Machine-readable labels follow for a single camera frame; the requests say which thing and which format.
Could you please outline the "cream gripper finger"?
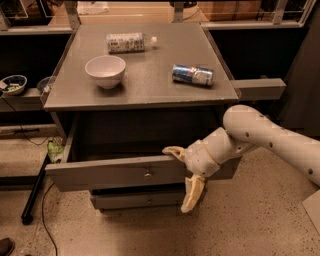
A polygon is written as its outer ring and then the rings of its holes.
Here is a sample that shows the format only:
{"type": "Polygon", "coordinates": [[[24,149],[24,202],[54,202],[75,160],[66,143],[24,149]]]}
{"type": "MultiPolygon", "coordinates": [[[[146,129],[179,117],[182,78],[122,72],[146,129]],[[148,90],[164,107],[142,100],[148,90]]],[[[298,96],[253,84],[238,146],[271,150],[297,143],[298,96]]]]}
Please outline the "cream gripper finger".
{"type": "Polygon", "coordinates": [[[162,153],[166,154],[166,155],[171,154],[175,158],[177,158],[179,161],[183,162],[184,161],[184,151],[185,151],[185,149],[180,146],[168,146],[162,150],[162,153]]]}
{"type": "Polygon", "coordinates": [[[205,178],[193,174],[191,178],[185,178],[185,197],[181,206],[182,213],[193,210],[200,199],[205,187],[205,178]]]}

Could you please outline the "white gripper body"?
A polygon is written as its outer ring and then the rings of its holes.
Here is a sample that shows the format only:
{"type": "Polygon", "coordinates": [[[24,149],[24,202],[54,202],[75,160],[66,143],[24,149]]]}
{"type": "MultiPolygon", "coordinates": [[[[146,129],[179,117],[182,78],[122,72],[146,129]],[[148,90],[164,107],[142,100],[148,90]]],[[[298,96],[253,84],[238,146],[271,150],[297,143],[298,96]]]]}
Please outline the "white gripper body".
{"type": "Polygon", "coordinates": [[[220,165],[210,156],[205,144],[197,140],[184,151],[184,162],[193,174],[210,177],[220,169],[220,165]]]}

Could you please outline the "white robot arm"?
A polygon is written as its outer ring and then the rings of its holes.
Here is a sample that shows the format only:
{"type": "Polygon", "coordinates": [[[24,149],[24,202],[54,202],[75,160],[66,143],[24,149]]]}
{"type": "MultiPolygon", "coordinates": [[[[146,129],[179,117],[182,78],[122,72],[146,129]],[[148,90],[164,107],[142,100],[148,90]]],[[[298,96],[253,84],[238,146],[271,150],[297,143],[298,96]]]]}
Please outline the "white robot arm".
{"type": "Polygon", "coordinates": [[[165,154],[175,156],[192,173],[185,180],[186,195],[181,211],[197,204],[205,180],[221,165],[257,148],[264,147],[284,160],[316,185],[320,185],[320,142],[292,132],[270,121],[256,109],[234,105],[223,116],[223,125],[186,148],[168,146],[165,154]]]}

